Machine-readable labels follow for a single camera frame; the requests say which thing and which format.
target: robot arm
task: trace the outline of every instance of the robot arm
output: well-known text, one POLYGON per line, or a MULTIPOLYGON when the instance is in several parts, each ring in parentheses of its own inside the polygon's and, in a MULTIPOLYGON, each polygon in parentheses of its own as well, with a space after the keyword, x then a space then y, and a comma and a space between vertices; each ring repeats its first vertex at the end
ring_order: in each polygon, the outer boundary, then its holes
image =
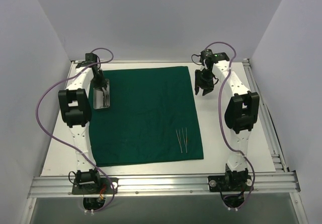
MULTIPOLYGON (((213 91, 213 78, 217 77, 217 82, 222 83, 227 77, 229 58, 225 53, 213 54, 210 49, 206 49, 201 52, 200 63, 200 70, 195 72, 195 92, 198 94, 201 88, 204 96, 213 91)), ((246 155, 249 136, 257 122, 259 95, 245 87, 233 69, 224 90, 231 97, 225 112, 225 123, 230 129, 229 144, 246 155)), ((231 152, 227 166, 231 172, 245 172, 246 176, 248 174, 247 163, 240 153, 231 152)))
MULTIPOLYGON (((80 75, 65 90, 58 93, 62 120, 69 126, 73 144, 93 163, 96 162, 89 138, 92 111, 86 95, 86 89, 91 83, 94 87, 94 109, 109 107, 109 82, 104 79, 102 70, 98 69, 97 65, 84 70, 87 65, 97 60, 95 54, 86 54, 86 60, 76 67, 76 74, 80 73, 80 75)), ((76 151, 76 159, 77 170, 85 172, 93 169, 93 166, 78 151, 76 151)))

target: green cloth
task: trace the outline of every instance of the green cloth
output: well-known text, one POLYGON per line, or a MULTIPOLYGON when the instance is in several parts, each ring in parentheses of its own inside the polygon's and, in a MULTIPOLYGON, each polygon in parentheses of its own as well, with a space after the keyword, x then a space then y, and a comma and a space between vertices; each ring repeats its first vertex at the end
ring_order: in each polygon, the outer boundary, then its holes
POLYGON ((190 75, 186 66, 104 71, 110 107, 93 109, 90 140, 97 166, 203 159, 190 75), (188 144, 186 153, 182 128, 188 144), (180 129, 182 152, 176 129, 180 129))

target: cable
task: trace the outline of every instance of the cable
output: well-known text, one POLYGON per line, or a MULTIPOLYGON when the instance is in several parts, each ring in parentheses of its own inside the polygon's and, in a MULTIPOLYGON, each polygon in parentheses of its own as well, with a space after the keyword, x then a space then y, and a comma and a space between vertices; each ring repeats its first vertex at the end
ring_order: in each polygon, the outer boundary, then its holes
POLYGON ((228 143, 228 141, 227 141, 227 138, 226 138, 226 135, 225 135, 225 132, 224 132, 224 129, 223 129, 223 124, 222 124, 222 115, 221 115, 221 95, 222 95, 223 87, 224 87, 225 83, 227 82, 228 78, 229 78, 229 77, 230 77, 230 75, 231 75, 231 64, 232 64, 232 61, 236 58, 237 53, 236 53, 236 50, 234 49, 234 47, 232 47, 230 44, 225 43, 225 42, 222 42, 222 41, 217 41, 217 42, 213 42, 213 43, 209 44, 209 45, 205 48, 205 50, 206 50, 206 49, 208 49, 210 46, 212 46, 212 45, 214 45, 214 44, 224 44, 224 45, 227 45, 228 47, 230 47, 230 48, 233 50, 233 53, 234 53, 233 57, 232 57, 232 58, 230 59, 230 61, 229 61, 229 66, 228 66, 229 71, 228 71, 228 75, 227 75, 227 77, 223 80, 223 82, 222 82, 222 84, 221 84, 221 86, 220 86, 219 96, 218 96, 218 114, 219 114, 219 125, 220 125, 221 135, 222 135, 222 138, 223 138, 223 140, 224 140, 224 142, 225 142, 226 146, 227 146, 231 151, 233 151, 233 152, 235 152, 235 153, 240 153, 240 154, 244 157, 244 159, 247 161, 247 163, 249 164, 250 168, 252 169, 252 173, 253 173, 253 181, 252 181, 251 189, 250 189, 250 191, 249 191, 249 193, 248 193, 247 197, 245 198, 245 201, 244 201, 240 206, 238 206, 238 207, 236 208, 236 209, 240 209, 240 208, 242 208, 242 207, 243 207, 243 206, 248 202, 248 200, 249 200, 249 198, 250 198, 250 196, 251 196, 251 193, 252 193, 252 191, 253 191, 253 189, 254 189, 254 183, 255 183, 255 170, 254 170, 254 167, 253 167, 252 163, 249 161, 249 159, 246 157, 246 155, 243 153, 243 151, 241 151, 241 150, 235 150, 235 149, 233 149, 233 148, 229 145, 229 143, 228 143))
POLYGON ((217 78, 215 75, 213 75, 214 79, 216 80, 216 82, 213 85, 216 85, 219 81, 219 78, 217 78))
MULTIPOLYGON (((113 59, 114 59, 114 54, 111 50, 107 49, 107 48, 96 48, 96 49, 93 49, 91 51, 91 53, 93 53, 94 51, 96 50, 99 50, 99 49, 103 49, 103 50, 107 50, 108 52, 111 53, 111 59, 110 60, 107 60, 107 61, 103 61, 101 63, 109 63, 111 62, 113 59)), ((42 100, 45 98, 45 96, 53 89, 55 88, 56 86, 58 86, 59 84, 63 83, 63 82, 67 82, 69 80, 72 80, 72 79, 75 79, 77 78, 83 71, 85 71, 86 69, 88 69, 89 67, 92 67, 93 65, 96 65, 96 64, 99 64, 99 62, 95 62, 95 63, 92 63, 92 64, 89 64, 87 65, 84 69, 82 69, 78 74, 74 75, 73 77, 69 77, 69 78, 66 78, 66 79, 63 79, 55 84, 53 84, 51 87, 49 87, 45 93, 40 97, 38 103, 37 103, 37 106, 36 106, 36 120, 37 120, 37 123, 38 125, 40 126, 40 128, 45 132, 45 134, 47 134, 48 136, 50 136, 51 138, 53 138, 54 140, 68 146, 68 147, 71 147, 73 148, 74 150, 76 150, 77 152, 79 152, 95 169, 97 169, 99 172, 101 172, 105 178, 109 181, 112 189, 113 189, 113 195, 111 197, 111 199, 108 201, 108 202, 105 202, 105 204, 97 209, 97 210, 93 210, 93 212, 97 212, 97 211, 101 211, 103 209, 105 209, 109 204, 111 204, 111 202, 113 201, 114 199, 114 196, 115 196, 115 189, 114 189, 114 186, 113 186, 113 183, 112 183, 112 180, 110 179, 110 177, 99 167, 97 167, 79 148, 73 146, 72 144, 68 143, 68 142, 65 142, 61 139, 59 139, 58 137, 54 136, 53 134, 51 134, 43 125, 42 123, 40 122, 40 119, 39 119, 39 107, 40 107, 40 104, 42 102, 42 100)))
MULTIPOLYGON (((101 63, 101 59, 97 56, 97 59, 98 59, 98 61, 99 61, 99 63, 101 63)), ((100 67, 98 67, 98 69, 100 69, 101 68, 101 64, 100 64, 100 67)))
POLYGON ((106 191, 106 185, 105 184, 103 184, 103 188, 101 189, 101 191, 100 191, 100 199, 101 200, 103 200, 104 199, 104 197, 102 196, 102 194, 106 191))
POLYGON ((194 61, 193 61, 193 58, 192 58, 193 56, 200 57, 200 55, 197 55, 197 54, 193 54, 193 55, 191 55, 191 61, 192 61, 192 62, 194 62, 194 61))
POLYGON ((70 172, 68 173, 68 180, 70 181, 70 183, 74 184, 74 182, 72 182, 72 181, 70 180, 70 174, 71 174, 71 173, 73 173, 73 174, 75 175, 75 178, 76 178, 76 173, 75 173, 74 171, 70 171, 70 172))
POLYGON ((245 192, 243 189, 241 189, 241 190, 242 191, 239 194, 226 195, 226 196, 223 196, 221 194, 220 196, 221 196, 221 199, 222 199, 222 202, 224 203, 224 205, 226 205, 226 206, 228 206, 230 208, 235 208, 235 206, 240 205, 241 204, 240 203, 240 201, 241 201, 240 197, 242 196, 243 199, 244 199, 244 192, 245 192))
POLYGON ((228 207, 228 208, 234 208, 230 203, 227 203, 226 200, 225 200, 225 197, 223 196, 221 190, 219 189, 219 193, 220 193, 220 197, 221 197, 221 200, 222 200, 222 203, 225 207, 228 207))

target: white wall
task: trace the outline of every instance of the white wall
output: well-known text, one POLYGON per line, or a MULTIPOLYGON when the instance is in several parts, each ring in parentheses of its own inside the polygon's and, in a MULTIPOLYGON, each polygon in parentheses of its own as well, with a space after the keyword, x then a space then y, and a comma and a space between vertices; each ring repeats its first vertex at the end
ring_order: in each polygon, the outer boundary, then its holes
MULTIPOLYGON (((0 0, 0 223, 19 223, 49 138, 35 119, 36 103, 67 75, 68 57, 37 0, 0 0)), ((52 129, 57 96, 41 119, 52 129)))
POLYGON ((250 58, 280 1, 39 0, 70 59, 105 45, 116 59, 177 60, 212 41, 234 45, 237 60, 250 58))
POLYGON ((310 223, 322 223, 321 8, 283 0, 251 61, 310 223))

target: screw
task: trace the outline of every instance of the screw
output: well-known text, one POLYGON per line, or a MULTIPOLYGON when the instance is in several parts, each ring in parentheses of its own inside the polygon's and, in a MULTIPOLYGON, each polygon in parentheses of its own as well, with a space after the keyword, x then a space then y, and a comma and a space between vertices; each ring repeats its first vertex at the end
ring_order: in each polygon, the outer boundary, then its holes
POLYGON ((214 180, 209 181, 209 186, 210 187, 216 187, 217 183, 214 180))
POLYGON ((252 186, 252 180, 250 179, 247 179, 247 182, 246 182, 247 186, 252 186))

